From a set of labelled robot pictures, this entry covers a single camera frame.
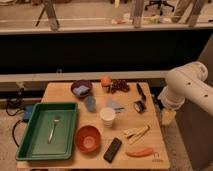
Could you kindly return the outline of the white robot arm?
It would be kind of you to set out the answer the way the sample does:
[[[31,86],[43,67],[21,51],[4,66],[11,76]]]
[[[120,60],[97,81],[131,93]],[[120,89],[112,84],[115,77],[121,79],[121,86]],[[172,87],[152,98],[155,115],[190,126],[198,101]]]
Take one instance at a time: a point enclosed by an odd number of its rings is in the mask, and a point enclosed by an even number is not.
[[[190,62],[169,70],[165,76],[166,86],[158,99],[163,105],[162,124],[169,125],[188,99],[213,116],[213,87],[207,85],[208,69],[201,62]]]

